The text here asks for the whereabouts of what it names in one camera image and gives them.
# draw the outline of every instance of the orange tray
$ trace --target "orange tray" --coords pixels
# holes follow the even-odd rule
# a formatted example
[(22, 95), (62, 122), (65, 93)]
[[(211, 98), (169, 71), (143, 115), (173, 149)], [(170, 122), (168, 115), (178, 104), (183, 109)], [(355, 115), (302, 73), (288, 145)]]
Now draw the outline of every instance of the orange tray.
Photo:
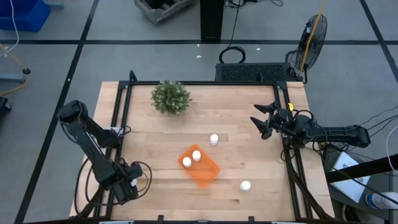
[[(192, 153), (196, 150), (201, 154), (201, 159), (198, 162), (195, 162), (192, 159)], [(185, 157), (189, 157), (192, 161), (192, 165), (189, 168), (186, 168), (182, 164), (182, 160)], [(185, 151), (179, 157), (178, 163), (188, 172), (188, 174), (201, 188), (206, 188), (210, 182), (220, 173), (220, 168), (218, 165), (198, 145), (192, 145), (187, 151)]]

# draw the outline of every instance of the yellow cable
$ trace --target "yellow cable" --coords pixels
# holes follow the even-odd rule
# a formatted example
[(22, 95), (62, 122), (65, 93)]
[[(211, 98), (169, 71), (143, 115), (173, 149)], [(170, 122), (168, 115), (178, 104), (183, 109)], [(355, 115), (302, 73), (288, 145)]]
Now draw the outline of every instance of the yellow cable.
[(29, 82), (29, 80), (26, 78), (24, 84), (22, 84), (22, 85), (20, 85), (20, 86), (18, 86), (18, 87), (15, 87), (15, 88), (13, 88), (12, 90), (9, 90), (9, 91), (7, 91), (7, 92), (1, 93), (0, 96), (5, 96), (5, 95), (7, 95), (7, 94), (14, 93), (14, 92), (17, 91), (17, 90), (20, 90), (21, 88), (24, 88), (24, 87), (27, 85), (28, 82)]
[(19, 60), (17, 57), (15, 57), (14, 54), (12, 54), (7, 48), (5, 48), (3, 45), (0, 44), (0, 47), (7, 52), (7, 54), (9, 54), (21, 67), (22, 69), (26, 68), (26, 66), (21, 62), (21, 60)]
[[(21, 62), (21, 60), (19, 60), (17, 57), (15, 57), (14, 54), (12, 54), (9, 50), (7, 50), (7, 48), (5, 48), (1, 44), (0, 44), (0, 48), (2, 48), (5, 52), (7, 52), (7, 54), (9, 54), (22, 67), (22, 69), (26, 68), (26, 66)], [(1, 96), (5, 96), (5, 95), (10, 94), (10, 93), (14, 93), (17, 90), (20, 90), (21, 88), (24, 88), (27, 85), (28, 82), (29, 82), (29, 79), (26, 78), (24, 84), (22, 84), (22, 85), (20, 85), (18, 87), (15, 87), (12, 90), (6, 91), (4, 93), (0, 93), (0, 97)]]
[(317, 19), (316, 19), (316, 21), (315, 21), (315, 25), (314, 25), (314, 27), (313, 27), (313, 29), (312, 29), (312, 31), (311, 31), (311, 34), (310, 34), (310, 38), (308, 39), (307, 46), (305, 47), (303, 63), (301, 64), (300, 73), (298, 74), (299, 77), (301, 77), (301, 73), (303, 72), (305, 59), (307, 59), (308, 48), (309, 48), (309, 46), (310, 46), (310, 44), (311, 44), (311, 40), (312, 40), (313, 33), (314, 33), (314, 32), (316, 31), (316, 29), (317, 29), (318, 21), (319, 21), (319, 18), (321, 18), (321, 15), (322, 15), (322, 12), (323, 12), (323, 8), (325, 7), (325, 4), (326, 4), (326, 0), (323, 0), (322, 6), (321, 6), (321, 10), (319, 11), (319, 14), (318, 14), (318, 16), (317, 16)]

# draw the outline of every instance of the green plant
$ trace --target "green plant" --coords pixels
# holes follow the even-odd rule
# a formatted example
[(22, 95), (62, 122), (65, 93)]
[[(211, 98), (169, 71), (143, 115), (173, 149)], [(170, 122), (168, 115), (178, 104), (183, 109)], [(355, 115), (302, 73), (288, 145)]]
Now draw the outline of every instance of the green plant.
[(163, 81), (151, 92), (152, 106), (161, 114), (178, 115), (189, 107), (190, 92), (180, 82)]

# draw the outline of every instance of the wooden tabletop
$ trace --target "wooden tabletop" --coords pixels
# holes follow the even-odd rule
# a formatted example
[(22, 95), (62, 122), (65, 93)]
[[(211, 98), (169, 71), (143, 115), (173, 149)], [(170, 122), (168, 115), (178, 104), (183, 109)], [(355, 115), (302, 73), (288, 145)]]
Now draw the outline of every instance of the wooden tabletop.
[[(111, 123), (117, 86), (117, 82), (102, 84), (94, 115), (102, 127)], [(185, 114), (176, 117), (161, 115), (151, 106), (153, 88), (133, 86), (127, 119), (132, 132), (125, 135), (122, 149), (122, 157), (128, 163), (143, 161), (151, 166), (152, 185), (144, 197), (114, 206), (112, 219), (156, 220), (158, 215), (164, 215), (165, 220), (238, 221), (247, 220), (248, 216), (257, 221), (294, 220), (286, 165), (280, 158), (281, 136), (274, 132), (271, 138), (262, 140), (249, 119), (267, 119), (253, 105), (275, 101), (271, 86), (187, 86), (193, 101)], [(288, 83), (288, 88), (294, 108), (308, 109), (303, 84)], [(210, 144), (212, 134), (219, 136), (216, 146)], [(177, 163), (192, 144), (199, 145), (221, 168), (207, 189), (199, 188)], [(334, 217), (319, 155), (306, 149), (301, 153), (309, 191)], [(89, 166), (83, 169), (80, 178), (80, 209), (86, 203), (84, 184), (88, 169)], [(239, 189), (243, 180), (251, 183), (247, 192)], [(144, 185), (145, 179), (139, 179), (138, 188)], [(97, 188), (92, 176), (89, 195)], [(301, 216), (305, 217), (298, 192)]]

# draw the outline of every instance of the electric fan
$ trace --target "electric fan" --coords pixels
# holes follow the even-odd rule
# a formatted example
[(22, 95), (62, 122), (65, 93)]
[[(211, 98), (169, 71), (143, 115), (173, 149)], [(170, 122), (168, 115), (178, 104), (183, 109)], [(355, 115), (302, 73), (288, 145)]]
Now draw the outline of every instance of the electric fan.
[[(290, 68), (290, 72), (293, 73), (297, 81), (303, 81), (301, 72), (304, 71), (304, 83), (307, 83), (307, 70), (309, 70), (317, 61), (319, 53), (321, 52), (323, 42), (325, 41), (326, 30), (328, 28), (328, 21), (322, 14), (320, 15), (317, 26), (315, 26), (317, 17), (318, 15), (312, 16), (306, 23), (300, 43), (298, 43), (298, 47), (295, 50), (288, 52), (285, 57), (285, 62), (287, 62), (290, 56), (290, 62), (294, 64), (294, 66)], [(305, 57), (305, 49), (307, 48), (308, 42), (308, 51), (307, 56)]]

